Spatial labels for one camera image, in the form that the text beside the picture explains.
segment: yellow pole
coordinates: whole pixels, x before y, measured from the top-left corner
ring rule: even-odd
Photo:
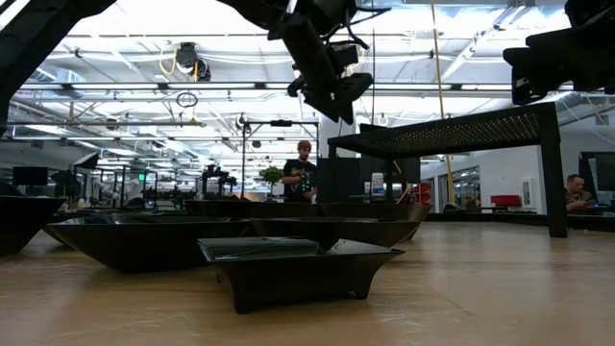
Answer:
[[[431,18],[433,20],[433,45],[435,48],[435,68],[438,76],[438,98],[440,99],[440,118],[444,119],[444,99],[442,97],[442,75],[440,73],[440,50],[438,49],[438,29],[435,23],[435,0],[431,0]],[[453,187],[453,172],[451,169],[451,156],[446,155],[446,169],[449,181],[449,203],[455,202]]]

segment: wooden floor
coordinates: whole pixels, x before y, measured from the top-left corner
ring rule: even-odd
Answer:
[[[209,269],[120,275],[40,233],[0,259],[0,345],[613,345],[615,234],[426,223],[400,248],[367,301],[236,315]]]

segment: desk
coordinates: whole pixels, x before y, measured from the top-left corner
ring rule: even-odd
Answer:
[[[341,148],[387,160],[384,173],[389,201],[393,193],[394,160],[540,145],[549,235],[566,237],[568,225],[561,188],[564,178],[559,141],[555,104],[543,103],[340,136],[330,138],[328,143],[329,158],[336,158],[337,149]]]

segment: shelf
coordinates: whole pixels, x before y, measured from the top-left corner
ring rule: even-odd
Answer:
[[[329,145],[389,160],[502,149],[540,144],[553,121],[555,104],[542,103],[341,136]]]

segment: black shallow bin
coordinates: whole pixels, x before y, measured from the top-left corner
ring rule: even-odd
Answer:
[[[19,253],[63,203],[57,198],[0,196],[0,256]]]
[[[349,292],[366,299],[376,272],[404,253],[344,239],[327,251],[314,242],[286,237],[199,242],[222,282],[230,285],[237,313],[268,302]]]
[[[207,265],[198,238],[241,236],[249,226],[228,218],[109,216],[71,219],[49,229],[110,268],[138,273]]]
[[[431,205],[379,204],[379,203],[329,203],[320,205],[329,217],[365,217],[387,220],[422,222],[430,214]]]
[[[314,217],[321,215],[318,205],[247,201],[185,201],[190,215],[210,217]]]
[[[329,249],[339,239],[392,247],[412,238],[420,222],[342,217],[253,219],[261,236],[303,236]]]

